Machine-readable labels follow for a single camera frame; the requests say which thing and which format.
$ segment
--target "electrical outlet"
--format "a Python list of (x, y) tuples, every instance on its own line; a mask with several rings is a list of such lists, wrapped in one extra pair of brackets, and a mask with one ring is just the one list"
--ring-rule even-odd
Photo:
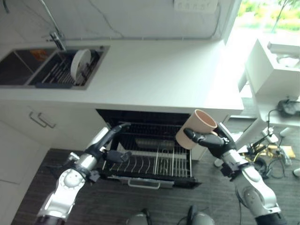
[[(270, 133), (273, 133), (273, 128), (272, 128), (272, 127), (269, 128), (269, 132), (270, 132)], [(262, 134), (263, 134), (264, 136), (266, 136), (266, 135), (268, 134), (268, 127), (266, 127), (266, 128), (262, 131)], [(270, 137), (270, 136), (267, 136), (267, 140), (269, 141), (269, 143), (276, 143), (276, 142), (278, 142), (278, 138), (276, 137), (275, 134), (272, 134), (271, 137)]]
[(181, 12), (214, 13), (218, 0), (174, 0), (174, 8)]

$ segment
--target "dark carpet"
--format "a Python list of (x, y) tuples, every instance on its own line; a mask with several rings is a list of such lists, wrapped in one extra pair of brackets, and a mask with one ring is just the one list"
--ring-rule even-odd
[[(231, 132), (246, 129), (251, 120), (230, 119), (227, 127)], [(275, 127), (275, 133), (282, 128)], [(300, 158), (300, 130), (286, 137), (282, 145), (291, 145), (296, 156)], [(66, 150), (50, 150), (43, 163), (62, 163), (69, 152)], [(207, 152), (201, 161), (193, 162), (193, 175), (202, 182), (195, 189), (160, 189), (148, 190), (121, 185), (117, 181), (99, 180), (93, 186), (85, 185), (76, 199), (67, 225), (123, 225), (126, 219), (142, 208), (148, 208), (153, 225), (175, 225), (186, 216), (190, 205), (205, 209), (217, 225), (240, 224), (239, 201), (235, 195), (234, 185), (213, 165), (215, 158)], [(274, 165), (278, 170), (280, 164)], [(293, 165), (285, 168), (286, 177), (270, 178), (265, 183), (277, 195), (283, 215), (289, 225), (297, 225), (300, 221), (300, 179), (292, 175), (292, 170), (300, 167)], [(56, 180), (49, 171), (40, 167), (33, 179), (12, 222), (13, 225), (31, 225), (36, 214), (48, 194), (55, 188)], [(242, 206), (243, 225), (254, 225), (255, 220), (248, 209)]]

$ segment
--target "dishwasher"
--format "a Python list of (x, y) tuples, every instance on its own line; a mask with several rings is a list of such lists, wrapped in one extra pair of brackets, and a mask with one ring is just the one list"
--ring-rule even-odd
[(131, 123), (128, 130), (113, 138), (109, 147), (123, 153), (130, 151), (130, 159), (121, 164), (102, 162), (98, 169), (102, 179), (149, 189), (200, 185), (192, 175), (190, 150), (175, 140), (189, 114), (102, 109), (97, 112), (110, 128)]

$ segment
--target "white plate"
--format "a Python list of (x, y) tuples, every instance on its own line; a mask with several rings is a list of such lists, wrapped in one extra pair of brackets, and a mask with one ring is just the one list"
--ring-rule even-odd
[(89, 49), (83, 49), (76, 52), (72, 64), (71, 64), (71, 77), (75, 80), (76, 83), (81, 83), (83, 77), (81, 72), (87, 67), (87, 64), (90, 63), (91, 53)]

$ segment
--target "stainless steel sink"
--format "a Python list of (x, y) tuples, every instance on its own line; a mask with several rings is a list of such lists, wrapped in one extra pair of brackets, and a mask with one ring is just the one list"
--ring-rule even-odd
[[(72, 60), (79, 49), (91, 50), (91, 62), (81, 71), (80, 83), (70, 75)], [(0, 62), (0, 88), (86, 89), (109, 47), (19, 49)]]
[(39, 48), (11, 51), (0, 62), (0, 85), (24, 85), (55, 50), (55, 48)]

